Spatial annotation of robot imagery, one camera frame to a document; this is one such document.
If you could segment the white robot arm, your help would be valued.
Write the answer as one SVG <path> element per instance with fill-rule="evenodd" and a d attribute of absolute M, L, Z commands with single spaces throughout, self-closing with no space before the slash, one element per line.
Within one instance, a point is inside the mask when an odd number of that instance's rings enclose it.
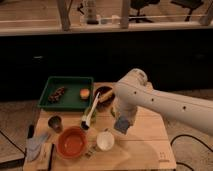
<path fill-rule="evenodd" d="M 213 136 L 213 101 L 149 89 L 147 83 L 146 73 L 134 68 L 115 84 L 116 130 L 126 134 L 141 106 Z"/>

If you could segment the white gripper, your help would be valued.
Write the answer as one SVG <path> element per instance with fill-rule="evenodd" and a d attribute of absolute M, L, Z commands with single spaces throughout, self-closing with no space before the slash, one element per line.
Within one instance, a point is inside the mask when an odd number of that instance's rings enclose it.
<path fill-rule="evenodd" d="M 123 102 L 121 100 L 116 100 L 114 102 L 114 110 L 115 110 L 115 123 L 119 120 L 120 116 L 125 117 L 128 120 L 128 130 L 134 125 L 134 121 L 136 118 L 137 107 Z"/>

